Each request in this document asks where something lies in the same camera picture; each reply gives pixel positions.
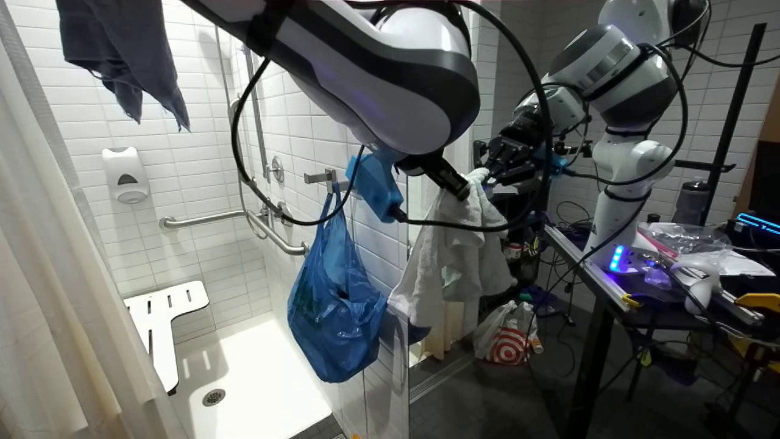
grab bar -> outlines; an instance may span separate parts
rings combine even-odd
[[[222,222],[222,219],[230,219],[230,217],[245,217],[245,213],[242,213],[242,211],[236,211],[236,213],[211,214],[211,217],[196,217],[196,219],[162,217],[162,228],[179,229],[179,228],[192,228],[192,224]]]
[[[306,256],[309,249],[306,245],[294,247],[289,245],[275,229],[272,229],[267,222],[256,219],[253,214],[245,214],[242,211],[236,213],[225,213],[225,214],[211,214],[211,217],[196,217],[196,219],[175,219],[175,217],[162,217],[162,228],[167,229],[179,229],[179,228],[192,228],[192,224],[208,224],[208,222],[220,222],[220,219],[230,219],[230,217],[247,217],[252,219],[252,224],[256,224],[258,229],[264,229],[264,235],[272,238],[272,243],[294,256]]]
[[[294,256],[306,256],[309,252],[306,245],[301,247],[289,245],[284,238],[275,235],[275,229],[272,229],[267,222],[256,219],[253,214],[247,214],[247,219],[258,229],[264,229],[280,252]]]

dark towel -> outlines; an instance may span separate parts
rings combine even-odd
[[[190,129],[167,38],[162,0],[56,0],[69,63],[101,77],[122,111],[142,123],[142,90]]]

table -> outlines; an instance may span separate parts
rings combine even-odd
[[[592,263],[581,263],[582,252],[569,243],[565,235],[562,235],[557,228],[543,228],[547,243],[565,258],[565,263],[573,267],[578,278],[589,286],[589,291],[595,293],[595,307],[582,346],[582,358],[581,358],[581,371],[576,382],[576,394],[573,402],[569,407],[565,427],[562,430],[563,439],[586,439],[590,430],[590,418],[595,411],[609,341],[612,341],[612,328],[615,319],[621,319],[629,328],[648,328],[654,325],[657,329],[696,329],[696,332],[710,332],[712,328],[691,317],[688,312],[657,312],[657,314],[643,314],[643,312],[631,312],[635,301],[631,295],[612,282],[603,268]],[[736,388],[734,402],[726,411],[726,414],[734,419],[741,401],[753,382],[753,373],[763,369],[768,361],[779,358],[779,354],[768,350],[758,350],[758,345],[752,345],[748,350],[748,366],[741,377],[741,384]]]

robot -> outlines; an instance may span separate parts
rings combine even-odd
[[[284,66],[357,139],[463,197],[467,182],[442,150],[473,124],[481,95],[456,2],[390,0],[373,22],[345,0],[184,2]],[[540,116],[542,99],[529,95],[503,129],[503,139],[542,150],[543,129],[570,132],[589,117],[586,106],[603,116],[608,134],[592,150],[595,163],[603,178],[621,186],[608,186],[598,201],[589,243],[598,267],[635,238],[637,228],[624,224],[671,171],[659,167],[673,150],[648,132],[677,83],[646,45],[696,38],[702,10],[699,0],[608,0],[599,25],[578,35],[543,78],[552,128]]]

white tile wall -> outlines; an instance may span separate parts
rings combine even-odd
[[[213,305],[174,325],[179,341],[272,314],[264,252],[245,219],[179,233],[158,228],[158,217],[169,214],[186,219],[240,208],[213,25],[184,2],[164,6],[179,82],[192,117],[192,132],[179,132],[174,117],[152,99],[144,101],[144,123],[135,124],[112,94],[91,73],[69,66],[55,7],[44,0],[11,0],[99,219],[121,293],[136,295],[192,278],[205,282]],[[140,150],[152,201],[129,208],[110,197],[101,158],[107,147]]]
[[[484,7],[489,7],[492,16],[506,21],[503,0],[481,0]],[[470,22],[473,29],[473,52],[476,52],[476,66],[481,77],[481,116],[473,124],[473,139],[491,139],[492,138],[492,124],[501,117],[501,108],[506,104],[506,94],[501,94],[501,33],[481,21],[473,17]]]
[[[503,6],[503,22],[517,35],[521,46],[529,52],[534,61],[540,61],[540,52],[543,45],[543,22],[542,13],[543,6],[540,0],[501,0]],[[498,39],[498,72],[495,72],[495,117],[492,117],[492,132],[481,139],[495,138],[509,121],[514,106],[529,94],[532,82],[528,77],[524,63],[514,54],[507,39]]]

